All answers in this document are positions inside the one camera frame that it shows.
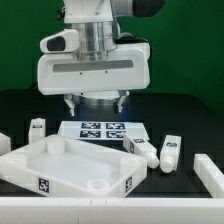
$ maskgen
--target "white robot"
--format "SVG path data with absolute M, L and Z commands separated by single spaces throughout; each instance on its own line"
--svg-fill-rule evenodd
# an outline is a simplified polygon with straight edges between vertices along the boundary
M 45 55 L 38 64 L 38 86 L 44 95 L 63 94 L 75 115 L 77 99 L 117 102 L 149 83 L 149 43 L 121 44 L 117 16 L 153 16 L 165 0 L 64 0 L 66 29 L 41 41 Z

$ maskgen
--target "white tray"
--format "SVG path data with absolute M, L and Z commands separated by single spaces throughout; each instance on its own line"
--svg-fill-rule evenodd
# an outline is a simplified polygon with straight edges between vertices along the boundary
M 1 179 L 50 197 L 125 197 L 147 174 L 143 157 L 56 135 L 2 156 L 0 167 Z

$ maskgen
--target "white object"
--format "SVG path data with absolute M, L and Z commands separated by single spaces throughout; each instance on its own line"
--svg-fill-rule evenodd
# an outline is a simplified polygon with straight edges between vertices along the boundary
M 49 197 L 125 197 L 147 175 L 142 157 L 56 135 L 3 156 L 0 167 L 1 179 Z
M 213 198 L 224 198 L 224 175 L 206 154 L 196 154 L 194 171 Z
M 156 156 L 157 149 L 145 141 L 141 135 L 125 133 L 123 146 L 129 153 L 145 157 L 148 167 L 155 169 L 159 166 L 159 159 Z
M 0 156 L 11 152 L 11 140 L 8 136 L 0 133 Z
M 45 119 L 32 119 L 30 123 L 30 130 L 28 134 L 29 144 L 45 138 L 46 135 L 46 121 Z
M 160 154 L 160 168 L 164 173 L 177 170 L 180 155 L 181 137 L 167 135 Z
M 7 224 L 223 224 L 224 200 L 1 198 Z
M 143 123 L 62 121 L 58 135 L 71 139 L 122 141 L 124 133 L 138 132 L 144 140 L 149 140 Z
M 40 49 L 43 53 L 52 53 L 48 50 L 47 48 L 47 43 L 49 40 L 52 40 L 57 37 L 63 37 L 65 41 L 65 52 L 74 52 L 79 49 L 79 34 L 76 30 L 67 30 L 65 29 L 64 31 L 57 33 L 55 35 L 49 36 L 45 39 L 43 39 L 40 42 Z
M 94 63 L 80 63 L 74 53 L 45 54 L 38 64 L 38 87 L 44 95 L 146 88 L 149 56 L 146 43 L 118 45 L 106 61 Z
M 65 23 L 113 21 L 110 0 L 64 0 Z

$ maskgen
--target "green wall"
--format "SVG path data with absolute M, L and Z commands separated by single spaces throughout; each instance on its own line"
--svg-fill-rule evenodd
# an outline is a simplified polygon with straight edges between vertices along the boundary
M 42 38 L 63 29 L 62 0 L 1 0 L 0 90 L 36 81 Z M 186 93 L 224 115 L 224 0 L 167 0 L 153 18 L 125 18 L 122 31 L 152 44 L 151 85 Z

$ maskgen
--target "white block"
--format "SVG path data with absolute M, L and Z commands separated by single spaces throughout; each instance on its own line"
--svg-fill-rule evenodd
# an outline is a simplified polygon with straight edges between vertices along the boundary
M 7 224 L 223 224 L 224 200 L 4 198 Z
M 46 135 L 46 122 L 45 119 L 37 118 L 31 120 L 29 130 L 29 144 L 37 142 Z
M 223 224 L 224 200 L 128 198 L 80 201 L 80 224 Z
M 11 152 L 11 140 L 6 135 L 0 133 L 0 156 Z
M 145 157 L 148 167 L 155 169 L 159 166 L 159 159 L 156 156 L 157 149 L 145 141 L 142 135 L 125 133 L 123 146 L 129 153 Z
M 177 170 L 181 147 L 181 137 L 167 135 L 160 153 L 160 168 L 164 173 Z
M 196 154 L 194 171 L 213 198 L 224 198 L 224 175 L 206 154 Z

